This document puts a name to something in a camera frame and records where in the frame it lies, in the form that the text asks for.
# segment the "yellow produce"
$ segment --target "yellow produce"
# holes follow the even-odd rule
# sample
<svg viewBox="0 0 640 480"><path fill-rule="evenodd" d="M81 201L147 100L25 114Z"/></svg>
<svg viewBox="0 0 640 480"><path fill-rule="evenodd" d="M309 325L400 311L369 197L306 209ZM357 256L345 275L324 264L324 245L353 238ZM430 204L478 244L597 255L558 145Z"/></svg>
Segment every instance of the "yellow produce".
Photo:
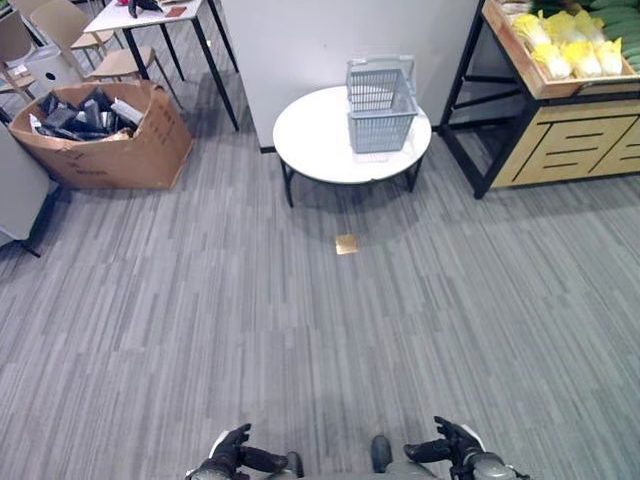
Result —
<svg viewBox="0 0 640 480"><path fill-rule="evenodd" d="M606 41L602 33L604 23L601 18L592 18L585 10L580 10L580 13L573 18L576 29L587 37L594 47L599 47Z"/></svg>
<svg viewBox="0 0 640 480"><path fill-rule="evenodd" d="M605 42L596 48L596 57L605 75L622 74L622 39L615 42Z"/></svg>
<svg viewBox="0 0 640 480"><path fill-rule="evenodd" d="M552 80L562 80L571 75L571 67L556 45L540 44L533 51L532 57L547 69Z"/></svg>
<svg viewBox="0 0 640 480"><path fill-rule="evenodd" d="M602 76L602 67L590 42L573 42L561 47L562 56L578 78Z"/></svg>
<svg viewBox="0 0 640 480"><path fill-rule="evenodd" d="M535 49L538 45L551 43L551 38L542 28L542 22L531 14L520 15L513 20L513 29L516 34L529 42Z"/></svg>
<svg viewBox="0 0 640 480"><path fill-rule="evenodd" d="M538 15L543 18L542 10ZM543 19L542 26L556 45L588 41L587 37L578 31L575 17L567 12L559 12L546 20Z"/></svg>

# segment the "cabinet panel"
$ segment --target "cabinet panel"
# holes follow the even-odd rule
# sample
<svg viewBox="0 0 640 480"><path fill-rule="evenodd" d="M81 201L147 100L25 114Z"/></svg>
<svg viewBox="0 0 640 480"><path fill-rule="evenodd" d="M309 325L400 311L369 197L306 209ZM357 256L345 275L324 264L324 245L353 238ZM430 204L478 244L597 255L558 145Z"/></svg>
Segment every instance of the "cabinet panel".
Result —
<svg viewBox="0 0 640 480"><path fill-rule="evenodd" d="M508 187L513 185L514 179L522 170L525 162L535 151L536 147L549 131L549 125L537 125L535 120L524 133L516 148L509 155L509 159L500 170L492 187Z"/></svg>
<svg viewBox="0 0 640 480"><path fill-rule="evenodd" d="M636 117L627 133L593 168L591 175L615 175L631 172L640 172L640 117Z"/></svg>
<svg viewBox="0 0 640 480"><path fill-rule="evenodd" d="M549 123L511 185L587 177L637 117Z"/></svg>

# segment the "black metal frame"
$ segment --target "black metal frame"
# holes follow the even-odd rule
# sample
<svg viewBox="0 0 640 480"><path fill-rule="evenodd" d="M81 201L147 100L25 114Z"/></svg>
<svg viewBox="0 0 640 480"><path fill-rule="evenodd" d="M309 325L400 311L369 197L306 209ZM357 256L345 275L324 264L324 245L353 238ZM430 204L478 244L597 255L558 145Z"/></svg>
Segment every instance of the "black metal frame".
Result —
<svg viewBox="0 0 640 480"><path fill-rule="evenodd" d="M458 162L458 165L471 184L474 197L476 199L482 199L487 191L489 191L489 189L491 188L491 184L496 179L498 173L506 163L507 159L511 155L511 152L520 141L522 135L527 130L529 124L531 123L531 120L535 116L536 112L540 109L540 107L576 105L583 103L630 100L640 98L640 92L637 91L620 92L613 94L582 94L583 90L593 86L638 83L637 80L612 80L610 82L598 82L596 84L587 83L579 88L576 92L574 92L573 95L567 98L554 98L545 100L537 99L529 91L528 87L520 77L515 65L513 65L511 58L509 57L504 47L490 27L489 30L491 31L491 34L500 51L502 52L503 57L506 59L507 64L511 68L513 77L508 78L468 74L467 72L471 63L471 59L473 58L473 54L475 53L475 48L480 36L480 32L482 31L482 27L485 24L485 20L482 15L482 8L484 7L485 1L486 0L478 0L478 7L471 24L471 31L469 32L469 36L467 37L467 42L462 53L462 58L460 59L460 64L458 65L456 77L451 87L451 92L449 93L449 97L447 99L445 111L439 128L440 136L448 145L451 153ZM517 89L512 89L483 98L457 103L460 91L462 90L462 86L465 83L493 83L504 85L515 84ZM456 110L483 105L485 103L513 97L515 95L522 95L525 101L525 107L522 113L517 117L485 118L468 122L451 123L451 117ZM482 174L476 166L476 163L469 156L465 148L457 139L454 132L457 130L473 130L492 125L509 125L513 130L511 132L509 140L503 145L498 155L493 159L493 162L491 163L487 172L485 174Z"/></svg>
<svg viewBox="0 0 640 480"><path fill-rule="evenodd" d="M359 183L336 183L336 182L328 182L326 180L319 180L317 178L310 177L309 175L305 175L304 173L295 170L291 167L287 162L285 162L282 157L278 155L280 159L280 167L282 168L282 178L284 179L284 192L287 197L287 203L289 207L293 208L293 197L291 196L291 182L293 180L294 175L297 173L298 175L308 178L309 180L313 180L314 182L323 183L325 185L334 185L334 186L356 186L356 185L371 185L378 182L384 182L390 180L392 178L397 177L398 175L404 175L407 181L407 190L409 193L413 193L413 190L416 186L416 182L418 181L418 175L420 174L420 168L422 167L422 161L424 160L426 152L423 153L419 159L413 162L404 170L394 173L388 177L384 178L376 178L371 179L368 182L359 182Z"/></svg>
<svg viewBox="0 0 640 480"><path fill-rule="evenodd" d="M60 186L56 187L56 189L49 193L42 203L40 207L40 211L36 216L36 219L33 221L33 225L31 227L31 231L29 232L29 238L26 240L18 240L18 244L20 248L22 248L25 252L30 253L36 258L40 258L41 255L34 248L35 240L40 233L47 227L49 220L51 219L51 215L53 214L53 208L55 207L56 201L60 197L62 192L62 188Z"/></svg>
<svg viewBox="0 0 640 480"><path fill-rule="evenodd" d="M0 107L0 122L5 125L9 125L11 123L11 116L4 111L4 108Z"/></svg>
<svg viewBox="0 0 640 480"><path fill-rule="evenodd" d="M229 43L229 39L227 38L227 33L225 32L224 26L220 19L220 15L218 14L218 10L215 6L213 0L207 0L209 4L209 8L211 9L211 13L213 14L213 18L218 26L218 30L220 31L220 35L222 36L222 41L227 49L227 53L231 58L231 63L233 63L233 67L236 72L238 72L238 65L236 63L236 57L233 54L233 50L231 48L231 44ZM216 87L218 88L218 92L222 96L222 101L224 103L224 107L227 110L227 114L231 119L231 123L233 123L233 128L237 131L240 130L238 125L238 120L236 119L236 114L233 111L233 106L231 105L231 101L229 100L229 95L227 94L227 89L224 87L224 83L222 82L222 78L220 77L220 72L218 72L218 67L216 66L216 62L213 60L213 56L211 55L211 49L209 45L207 45L207 40L202 31L202 26L200 25L200 21L198 20L197 15L191 20L191 24L193 25L193 29L196 32L196 36L198 37L198 42L200 43L200 47L202 48L202 52L207 60L207 64L209 65L209 70L213 75L213 79L216 82ZM138 67L138 72L140 76L145 80L149 80L149 73L147 72L147 67L142 61L142 57L140 56L140 50L138 50L138 45L136 44L135 38L133 37L132 30L137 27L123 28L124 38L127 40L127 45L131 50L131 54L133 55L133 59L136 61L136 65ZM182 68L180 67L180 62L178 61L178 56L176 55L176 51L173 48L173 43L171 42L171 37L169 36L169 32L167 31L167 27L165 24L160 24L160 29L162 30L162 36L169 48L169 53L171 54L171 58L173 59L173 63L178 70L178 74L182 81L184 81L184 75L182 74Z"/></svg>

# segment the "wooden crate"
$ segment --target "wooden crate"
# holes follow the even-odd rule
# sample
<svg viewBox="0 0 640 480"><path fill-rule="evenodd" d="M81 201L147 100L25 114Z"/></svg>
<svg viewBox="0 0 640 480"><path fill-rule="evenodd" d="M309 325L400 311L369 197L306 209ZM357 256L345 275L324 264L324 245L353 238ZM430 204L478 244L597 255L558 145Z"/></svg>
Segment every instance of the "wooden crate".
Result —
<svg viewBox="0 0 640 480"><path fill-rule="evenodd" d="M623 75L620 77L571 78L567 80L550 80L543 67L533 59L524 41L516 35L507 16L502 12L495 0L486 0L482 14L491 27L498 41L502 44L507 55L518 70L522 80L529 88L531 95L539 100L548 98L566 98L573 95L583 85L595 83L585 87L584 94L594 95L616 92L640 91L640 75L633 70L626 60L623 60ZM612 80L637 80L635 83L622 85L600 85L600 82Z"/></svg>
<svg viewBox="0 0 640 480"><path fill-rule="evenodd" d="M542 107L493 187L640 172L640 102Z"/></svg>

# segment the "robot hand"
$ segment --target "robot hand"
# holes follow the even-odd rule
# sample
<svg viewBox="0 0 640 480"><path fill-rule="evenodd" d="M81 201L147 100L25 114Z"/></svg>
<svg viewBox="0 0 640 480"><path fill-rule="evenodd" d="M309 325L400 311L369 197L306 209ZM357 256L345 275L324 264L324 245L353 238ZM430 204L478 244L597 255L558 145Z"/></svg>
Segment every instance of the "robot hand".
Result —
<svg viewBox="0 0 640 480"><path fill-rule="evenodd" d="M457 425L442 417L434 417L444 438L419 445L405 445L404 453L416 463L449 460L451 478L467 479L528 479L527 475L505 465L495 453L487 452L480 436L467 425Z"/></svg>
<svg viewBox="0 0 640 480"><path fill-rule="evenodd" d="M466 458L484 452L480 437L466 425L451 423L442 417L434 417L440 426L438 432L444 439L419 445L405 445L404 453L417 463L450 460L454 465L462 465Z"/></svg>
<svg viewBox="0 0 640 480"><path fill-rule="evenodd" d="M242 445L249 440L250 429L251 424L247 423L227 433L222 440L214 445L209 458L202 462L196 470L187 474L187 480L208 478L205 477L205 473L217 473L224 478L245 480L248 475L237 472L242 465L267 473L283 470L287 466L287 457Z"/></svg>

